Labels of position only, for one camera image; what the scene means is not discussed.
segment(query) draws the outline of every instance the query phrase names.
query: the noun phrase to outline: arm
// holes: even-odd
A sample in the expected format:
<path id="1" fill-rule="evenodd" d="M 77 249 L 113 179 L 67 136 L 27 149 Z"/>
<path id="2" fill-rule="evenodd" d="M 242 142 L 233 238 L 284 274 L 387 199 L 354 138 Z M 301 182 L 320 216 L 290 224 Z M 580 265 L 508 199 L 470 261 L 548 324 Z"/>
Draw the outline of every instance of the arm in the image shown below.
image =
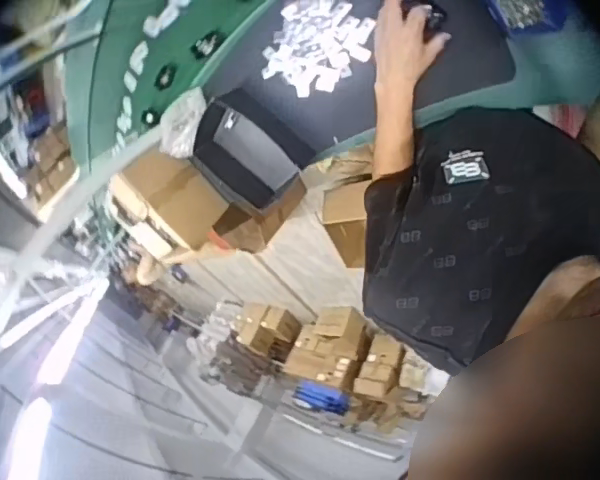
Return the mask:
<path id="1" fill-rule="evenodd" d="M 373 178 L 413 165 L 413 98 L 418 80 L 451 38 L 424 42 L 426 13 L 414 8 L 405 20 L 401 0 L 386 0 L 376 30 L 376 146 Z"/>

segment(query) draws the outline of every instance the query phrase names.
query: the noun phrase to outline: black object in hand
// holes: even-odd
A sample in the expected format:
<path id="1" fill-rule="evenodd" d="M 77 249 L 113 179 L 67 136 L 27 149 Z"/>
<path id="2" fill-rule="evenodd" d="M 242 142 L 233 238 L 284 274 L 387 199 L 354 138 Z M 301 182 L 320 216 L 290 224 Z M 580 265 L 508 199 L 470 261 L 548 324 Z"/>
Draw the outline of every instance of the black object in hand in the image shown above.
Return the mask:
<path id="1" fill-rule="evenodd" d="M 402 16 L 407 15 L 414 7 L 424 7 L 427 11 L 427 24 L 425 27 L 425 38 L 433 37 L 442 30 L 442 25 L 447 21 L 447 12 L 430 0 L 402 0 Z"/>

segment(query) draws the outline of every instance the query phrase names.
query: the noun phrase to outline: box flap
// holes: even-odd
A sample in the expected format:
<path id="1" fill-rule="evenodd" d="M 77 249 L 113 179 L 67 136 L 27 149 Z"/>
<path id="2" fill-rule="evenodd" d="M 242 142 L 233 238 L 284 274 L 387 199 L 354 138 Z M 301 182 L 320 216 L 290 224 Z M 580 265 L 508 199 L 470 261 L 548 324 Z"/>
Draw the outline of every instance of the box flap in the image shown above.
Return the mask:
<path id="1" fill-rule="evenodd" d="M 326 192 L 322 209 L 322 223 L 332 225 L 365 220 L 367 212 L 364 208 L 364 192 L 370 183 L 371 180 L 352 183 Z"/>

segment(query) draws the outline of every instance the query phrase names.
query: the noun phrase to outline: clear plastic bag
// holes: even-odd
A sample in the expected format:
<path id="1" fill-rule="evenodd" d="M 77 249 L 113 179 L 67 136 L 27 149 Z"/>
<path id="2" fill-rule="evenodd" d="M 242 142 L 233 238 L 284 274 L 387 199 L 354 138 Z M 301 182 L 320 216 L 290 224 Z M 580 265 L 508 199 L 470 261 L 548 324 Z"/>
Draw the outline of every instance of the clear plastic bag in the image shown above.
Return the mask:
<path id="1" fill-rule="evenodd" d="M 194 88 L 180 95 L 160 119 L 160 150 L 176 158 L 193 155 L 198 125 L 206 108 L 202 89 Z"/>

